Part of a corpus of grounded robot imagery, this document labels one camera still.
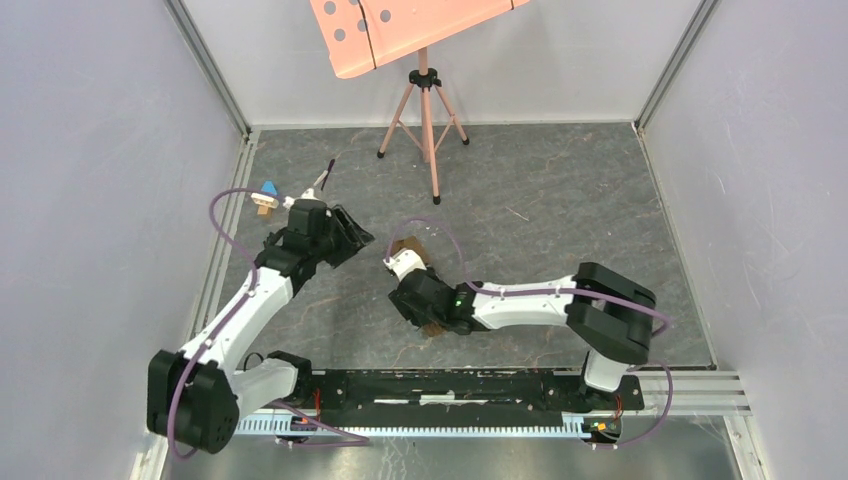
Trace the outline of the clear plastic fork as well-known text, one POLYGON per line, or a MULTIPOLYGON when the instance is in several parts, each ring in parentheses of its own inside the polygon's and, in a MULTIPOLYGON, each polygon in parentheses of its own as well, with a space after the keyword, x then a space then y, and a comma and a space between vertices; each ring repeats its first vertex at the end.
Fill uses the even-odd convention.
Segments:
POLYGON ((327 181, 327 177, 329 176, 329 171, 324 170, 319 177, 315 180, 313 187, 319 191, 322 191, 325 188, 325 184, 327 181))

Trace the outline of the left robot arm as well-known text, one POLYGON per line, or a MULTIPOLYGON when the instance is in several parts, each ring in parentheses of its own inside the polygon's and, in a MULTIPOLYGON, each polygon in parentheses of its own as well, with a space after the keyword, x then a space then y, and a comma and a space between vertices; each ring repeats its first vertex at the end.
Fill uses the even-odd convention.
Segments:
POLYGON ((192 452, 214 454, 239 423, 276 400, 306 405, 314 394, 309 360, 272 353, 242 369, 269 321, 325 263, 335 268, 372 243, 341 205, 312 198, 291 202, 287 224, 269 234, 244 283, 215 318, 179 350, 157 352, 147 373, 146 426, 192 452))

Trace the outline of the brown cloth napkin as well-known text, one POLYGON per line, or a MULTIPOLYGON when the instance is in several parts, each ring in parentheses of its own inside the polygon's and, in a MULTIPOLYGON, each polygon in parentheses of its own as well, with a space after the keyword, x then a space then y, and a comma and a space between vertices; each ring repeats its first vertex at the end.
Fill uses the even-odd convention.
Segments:
POLYGON ((388 294, 397 312, 427 337, 444 333, 452 290, 435 273, 421 242, 414 236, 393 241, 384 266, 397 281, 388 294))

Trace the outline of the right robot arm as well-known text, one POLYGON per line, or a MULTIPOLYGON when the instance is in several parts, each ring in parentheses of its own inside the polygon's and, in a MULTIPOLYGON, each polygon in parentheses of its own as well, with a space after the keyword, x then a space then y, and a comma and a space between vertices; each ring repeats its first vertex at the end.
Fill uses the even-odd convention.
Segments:
POLYGON ((594 262, 573 275, 534 284, 475 281, 450 286, 432 268, 390 262, 397 287, 389 299, 417 328, 457 335, 518 326, 567 327, 589 347, 577 382, 580 400, 602 408, 632 367, 647 364, 656 296, 594 262))

